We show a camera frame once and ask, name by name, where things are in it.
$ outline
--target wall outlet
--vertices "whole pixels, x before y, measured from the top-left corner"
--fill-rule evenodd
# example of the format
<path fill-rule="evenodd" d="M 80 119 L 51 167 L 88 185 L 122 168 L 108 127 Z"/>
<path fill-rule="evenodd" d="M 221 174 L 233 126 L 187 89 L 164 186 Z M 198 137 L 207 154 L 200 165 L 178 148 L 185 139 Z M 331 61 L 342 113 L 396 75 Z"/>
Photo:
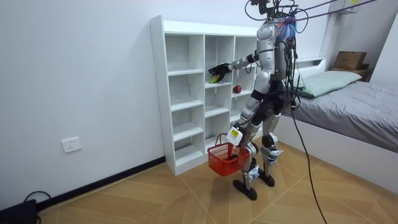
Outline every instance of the wall outlet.
<path fill-rule="evenodd" d="M 81 149 L 81 144 L 79 138 L 71 138 L 67 140 L 61 141 L 63 150 L 68 153 L 68 152 L 73 152 L 76 150 Z"/>

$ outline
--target tile floor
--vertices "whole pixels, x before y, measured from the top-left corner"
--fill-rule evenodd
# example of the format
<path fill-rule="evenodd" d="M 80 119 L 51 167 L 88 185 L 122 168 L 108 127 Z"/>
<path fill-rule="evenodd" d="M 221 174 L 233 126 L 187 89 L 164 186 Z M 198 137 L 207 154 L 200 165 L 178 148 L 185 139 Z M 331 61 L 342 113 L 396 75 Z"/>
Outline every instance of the tile floor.
<path fill-rule="evenodd" d="M 233 188 L 237 172 L 219 177 L 207 164 L 179 176 L 161 166 L 50 208 L 43 224 L 291 224 L 323 223 L 313 199 L 305 154 L 285 144 L 273 176 L 254 183 L 252 202 Z M 318 201 L 329 224 L 398 223 L 398 195 L 311 157 Z"/>

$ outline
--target gray bed sheet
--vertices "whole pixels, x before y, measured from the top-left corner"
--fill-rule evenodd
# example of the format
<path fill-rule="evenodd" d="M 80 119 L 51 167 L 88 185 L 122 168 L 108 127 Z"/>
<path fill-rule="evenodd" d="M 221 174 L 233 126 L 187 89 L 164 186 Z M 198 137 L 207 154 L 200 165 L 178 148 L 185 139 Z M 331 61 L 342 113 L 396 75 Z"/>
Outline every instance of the gray bed sheet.
<path fill-rule="evenodd" d="M 302 100 L 296 119 L 398 152 L 398 90 L 354 82 L 315 99 Z"/>

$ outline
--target apple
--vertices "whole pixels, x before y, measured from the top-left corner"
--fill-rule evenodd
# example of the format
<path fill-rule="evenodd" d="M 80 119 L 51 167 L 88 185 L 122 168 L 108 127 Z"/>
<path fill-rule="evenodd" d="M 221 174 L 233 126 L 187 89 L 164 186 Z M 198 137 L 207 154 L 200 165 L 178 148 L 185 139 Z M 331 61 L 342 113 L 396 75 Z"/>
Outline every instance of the apple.
<path fill-rule="evenodd" d="M 234 87 L 233 91 L 234 91 L 234 93 L 241 93 L 242 92 L 242 87 L 237 85 L 237 86 Z"/>

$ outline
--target red basket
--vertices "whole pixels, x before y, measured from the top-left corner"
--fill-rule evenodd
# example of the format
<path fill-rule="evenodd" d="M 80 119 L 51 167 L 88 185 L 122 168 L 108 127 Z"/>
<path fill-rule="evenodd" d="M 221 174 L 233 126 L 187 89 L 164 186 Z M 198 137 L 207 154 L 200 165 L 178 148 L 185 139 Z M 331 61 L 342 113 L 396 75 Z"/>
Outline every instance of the red basket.
<path fill-rule="evenodd" d="M 221 135 L 218 135 L 215 146 L 207 149 L 209 155 L 209 167 L 222 177 L 230 175 L 243 168 L 249 152 L 244 147 L 237 147 L 230 142 L 221 143 Z"/>

